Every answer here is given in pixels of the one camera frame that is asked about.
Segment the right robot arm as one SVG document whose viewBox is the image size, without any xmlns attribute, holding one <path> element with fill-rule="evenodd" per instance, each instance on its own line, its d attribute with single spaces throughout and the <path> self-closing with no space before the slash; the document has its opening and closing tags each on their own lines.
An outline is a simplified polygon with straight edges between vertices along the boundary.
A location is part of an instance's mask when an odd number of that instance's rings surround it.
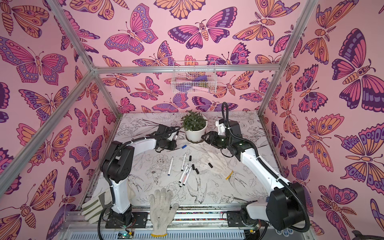
<svg viewBox="0 0 384 240">
<path fill-rule="evenodd" d="M 291 229 L 305 233 L 310 229 L 304 188 L 293 184 L 275 171 L 258 153 L 254 143 L 237 137 L 210 131 L 202 140 L 217 149 L 227 149 L 243 163 L 263 185 L 269 195 L 266 203 L 253 202 L 245 206 L 247 220 L 260 220 L 276 230 Z"/>
</svg>

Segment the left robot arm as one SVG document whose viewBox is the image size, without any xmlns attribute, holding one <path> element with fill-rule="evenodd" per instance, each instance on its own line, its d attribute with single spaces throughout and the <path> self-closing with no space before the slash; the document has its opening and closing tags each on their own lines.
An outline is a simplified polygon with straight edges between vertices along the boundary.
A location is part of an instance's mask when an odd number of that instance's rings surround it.
<svg viewBox="0 0 384 240">
<path fill-rule="evenodd" d="M 158 125 L 156 131 L 140 138 L 122 143 L 112 141 L 104 162 L 100 165 L 100 171 L 109 185 L 112 200 L 105 207 L 103 213 L 108 213 L 106 228 L 125 228 L 133 222 L 132 188 L 129 185 L 133 160 L 137 155 L 146 151 L 163 150 L 173 151 L 176 149 L 178 135 L 181 127 L 168 127 Z"/>
</svg>

